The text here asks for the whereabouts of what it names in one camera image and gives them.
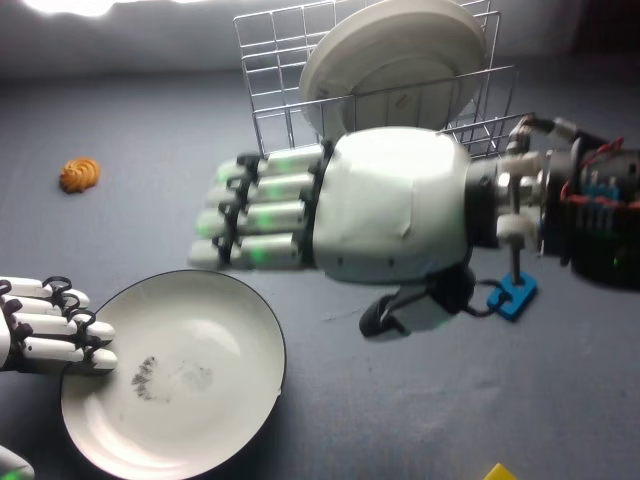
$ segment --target orange cookie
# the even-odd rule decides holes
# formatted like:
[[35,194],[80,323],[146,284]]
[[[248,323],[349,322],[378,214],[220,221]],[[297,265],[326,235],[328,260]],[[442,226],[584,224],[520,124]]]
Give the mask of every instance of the orange cookie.
[[92,158],[70,160],[60,171],[60,186],[67,193],[84,192],[100,178],[100,164]]

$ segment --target wire dish rack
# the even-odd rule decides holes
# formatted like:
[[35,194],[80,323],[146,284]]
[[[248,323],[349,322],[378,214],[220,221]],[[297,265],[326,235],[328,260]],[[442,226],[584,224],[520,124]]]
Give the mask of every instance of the wire dish rack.
[[[313,49],[339,22],[378,1],[323,0],[242,15],[234,19],[260,153],[265,155],[318,143],[321,134],[305,119],[305,108],[319,107],[324,112],[336,102],[353,102],[355,111],[356,102],[364,97],[377,95],[386,102],[388,112],[392,95],[398,92],[416,89],[422,92],[426,87],[434,88],[437,84],[459,82],[468,77],[477,79],[478,88],[474,97],[459,115],[450,118],[449,112],[446,128],[442,131],[467,146],[472,158],[502,153],[508,143],[511,128],[524,114],[509,113],[518,80],[518,69],[514,65],[494,67],[501,16],[498,11],[491,9],[491,0],[462,4],[480,22],[485,33],[488,46],[485,70],[366,94],[313,102],[301,101],[298,94],[300,76]],[[450,87],[448,91],[454,92],[454,86]],[[352,130],[358,129],[355,117],[356,115]],[[419,126],[419,121],[418,114],[415,126]],[[393,125],[393,119],[387,116],[386,124]]]

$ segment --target gray wall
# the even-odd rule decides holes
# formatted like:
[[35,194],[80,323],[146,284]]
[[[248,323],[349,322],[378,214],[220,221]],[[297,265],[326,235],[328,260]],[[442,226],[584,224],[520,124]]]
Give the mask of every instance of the gray wall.
[[[503,15],[498,54],[567,52],[584,2],[493,0],[492,9]],[[233,18],[300,3],[304,0],[152,1],[120,4],[104,17],[83,18],[45,16],[20,0],[2,0],[0,77],[235,69]]]

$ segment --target yellow block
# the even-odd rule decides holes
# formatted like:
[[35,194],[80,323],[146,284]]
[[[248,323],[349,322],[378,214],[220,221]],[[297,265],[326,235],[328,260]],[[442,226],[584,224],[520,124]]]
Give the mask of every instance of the yellow block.
[[495,467],[493,467],[493,470],[489,472],[489,475],[487,475],[484,478],[484,480],[518,480],[518,479],[514,477],[511,474],[511,472],[509,472],[509,470],[504,468],[502,465],[497,464]]

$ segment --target blue plastic block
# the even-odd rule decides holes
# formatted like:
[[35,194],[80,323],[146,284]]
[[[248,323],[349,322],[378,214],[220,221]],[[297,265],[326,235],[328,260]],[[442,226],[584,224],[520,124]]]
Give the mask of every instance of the blue plastic block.
[[[498,309],[498,313],[511,322],[516,321],[538,290],[538,284],[533,277],[521,272],[520,278],[523,282],[521,285],[511,283],[510,273],[500,282],[505,291],[511,295],[512,299],[511,301],[505,302],[505,304]],[[489,307],[495,307],[498,304],[500,301],[500,293],[502,292],[499,288],[491,292],[491,295],[487,299],[487,305]]]

